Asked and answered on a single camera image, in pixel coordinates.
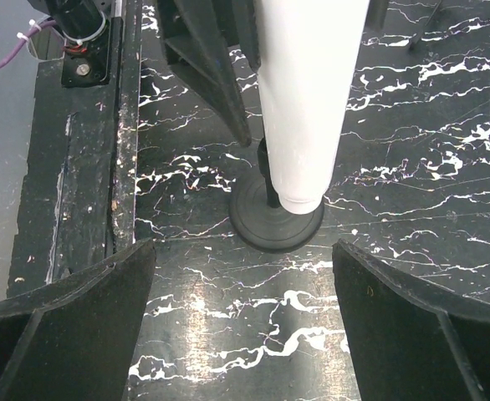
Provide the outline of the white microphone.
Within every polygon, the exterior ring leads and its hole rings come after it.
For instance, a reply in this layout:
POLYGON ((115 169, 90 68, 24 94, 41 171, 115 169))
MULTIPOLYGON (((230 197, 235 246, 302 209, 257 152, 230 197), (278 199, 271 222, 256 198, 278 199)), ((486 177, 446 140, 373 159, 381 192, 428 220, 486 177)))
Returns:
POLYGON ((256 3, 271 181, 293 214, 314 211, 329 188, 368 7, 366 1, 256 3))

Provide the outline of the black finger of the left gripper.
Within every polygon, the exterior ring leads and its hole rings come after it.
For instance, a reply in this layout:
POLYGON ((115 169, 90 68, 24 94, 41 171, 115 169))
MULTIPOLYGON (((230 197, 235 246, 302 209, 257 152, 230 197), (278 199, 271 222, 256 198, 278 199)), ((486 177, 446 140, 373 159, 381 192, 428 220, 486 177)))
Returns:
POLYGON ((167 66, 243 147, 252 142, 229 48, 239 44, 232 1, 156 2, 167 66))

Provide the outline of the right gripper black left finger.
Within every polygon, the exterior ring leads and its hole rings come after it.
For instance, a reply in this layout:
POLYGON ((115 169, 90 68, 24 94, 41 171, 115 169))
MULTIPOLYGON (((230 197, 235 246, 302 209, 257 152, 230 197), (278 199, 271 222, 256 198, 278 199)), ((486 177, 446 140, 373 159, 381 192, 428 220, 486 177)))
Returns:
POLYGON ((120 400, 155 267, 138 241, 0 301, 0 400, 120 400))

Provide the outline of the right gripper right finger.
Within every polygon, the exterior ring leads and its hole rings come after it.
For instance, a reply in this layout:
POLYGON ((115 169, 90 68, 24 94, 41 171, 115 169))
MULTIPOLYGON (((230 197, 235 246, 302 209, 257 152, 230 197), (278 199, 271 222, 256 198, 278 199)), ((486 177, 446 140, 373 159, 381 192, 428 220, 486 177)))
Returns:
POLYGON ((344 240, 334 244, 332 259, 363 400, 490 400, 490 304, 344 240))

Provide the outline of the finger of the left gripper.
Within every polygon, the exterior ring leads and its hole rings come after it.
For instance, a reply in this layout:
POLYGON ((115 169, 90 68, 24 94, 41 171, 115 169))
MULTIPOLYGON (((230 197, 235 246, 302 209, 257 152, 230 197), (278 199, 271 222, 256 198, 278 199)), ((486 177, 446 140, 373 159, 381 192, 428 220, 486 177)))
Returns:
POLYGON ((232 0, 232 11, 239 46, 246 56, 250 69, 257 72, 261 66, 258 27, 254 0, 232 0))

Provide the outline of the small black tripod stand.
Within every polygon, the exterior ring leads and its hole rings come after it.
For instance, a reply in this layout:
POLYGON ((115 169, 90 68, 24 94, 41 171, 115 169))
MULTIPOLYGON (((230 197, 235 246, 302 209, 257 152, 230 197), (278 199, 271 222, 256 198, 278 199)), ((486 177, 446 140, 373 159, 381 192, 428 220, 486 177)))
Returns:
POLYGON ((438 12, 439 8, 441 7, 443 3, 443 0, 438 0, 436 4, 434 5, 430 15, 428 16, 427 20, 419 27, 416 35, 411 38, 409 45, 408 45, 408 51, 411 52, 415 49, 416 45, 421 41, 424 33, 427 31, 429 28, 429 25, 431 24, 432 20, 436 16, 436 13, 438 12))

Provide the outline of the black mic stand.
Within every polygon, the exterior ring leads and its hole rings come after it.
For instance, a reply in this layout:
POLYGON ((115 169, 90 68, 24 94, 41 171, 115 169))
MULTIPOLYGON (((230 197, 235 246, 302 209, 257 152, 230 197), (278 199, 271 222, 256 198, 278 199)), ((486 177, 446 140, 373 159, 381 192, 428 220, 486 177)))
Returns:
POLYGON ((249 246, 267 253, 287 253, 307 244, 319 230, 324 205, 296 215, 282 207, 273 187, 265 140, 257 150, 258 168, 241 175, 232 186, 229 220, 249 246))

